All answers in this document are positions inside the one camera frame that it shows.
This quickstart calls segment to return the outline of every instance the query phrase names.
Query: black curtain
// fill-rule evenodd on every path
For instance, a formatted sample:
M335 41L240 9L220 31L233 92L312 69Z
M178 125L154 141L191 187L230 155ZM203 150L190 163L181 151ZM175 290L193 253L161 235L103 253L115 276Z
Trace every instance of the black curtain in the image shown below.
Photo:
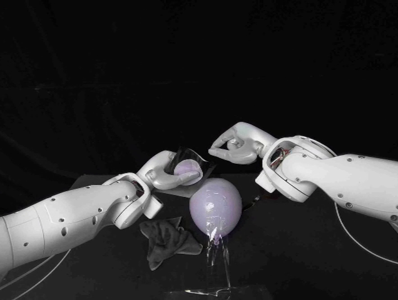
M0 215L237 121L398 160L398 1L0 1Z

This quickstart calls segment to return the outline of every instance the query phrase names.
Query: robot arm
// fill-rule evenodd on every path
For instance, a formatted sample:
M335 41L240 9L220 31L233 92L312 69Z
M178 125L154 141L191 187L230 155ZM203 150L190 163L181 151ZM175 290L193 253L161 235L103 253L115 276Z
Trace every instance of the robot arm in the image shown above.
M252 125L247 130L256 131ZM243 149L242 142L233 142L232 138L224 132L209 154L242 164L243 157L256 157L260 152L250 147ZM221 140L240 146L230 146L233 150L229 147L229 150L216 149ZM263 144L259 139L252 139L249 144L253 142ZM318 187L340 207L398 224L396 161L354 154L337 156L325 145L304 136L275 139L266 149L256 183L268 192L276 189L288 199L304 202Z
M165 174L162 168L172 157L172 152L162 151L136 174L121 174L102 185L61 192L0 217L0 274L79 246L105 226L123 229L141 214L152 218L162 204L151 189L175 188L200 175Z

